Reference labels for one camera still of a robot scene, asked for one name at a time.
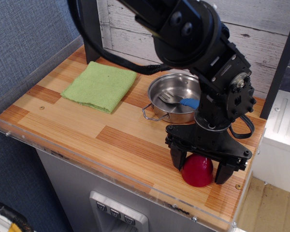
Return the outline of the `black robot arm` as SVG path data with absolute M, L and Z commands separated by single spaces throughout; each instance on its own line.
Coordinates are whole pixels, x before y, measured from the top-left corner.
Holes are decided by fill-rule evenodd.
M 187 153 L 219 163 L 215 183 L 224 184 L 235 171 L 244 170 L 252 152 L 239 143 L 250 134 L 232 129 L 247 117 L 256 100 L 250 81 L 250 64 L 235 44 L 216 10 L 202 0 L 125 0 L 135 20 L 151 32 L 159 65 L 140 66 L 104 50 L 86 32 L 78 4 L 68 1 L 72 19 L 85 41 L 104 59 L 137 73 L 151 75 L 170 69 L 188 70 L 198 77 L 201 99 L 191 125 L 169 125 L 166 144 L 175 168 L 184 171 Z

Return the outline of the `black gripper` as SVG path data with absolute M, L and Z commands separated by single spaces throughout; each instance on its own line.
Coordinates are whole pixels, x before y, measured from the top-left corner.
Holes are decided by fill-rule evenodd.
M 181 171 L 187 152 L 197 153 L 218 161 L 215 183 L 224 184 L 235 170 L 245 170 L 252 152 L 235 139 L 245 139 L 252 135 L 231 133 L 227 129 L 207 130 L 198 123 L 190 125 L 169 125 L 166 127 L 166 144 L 170 148 L 173 166 Z

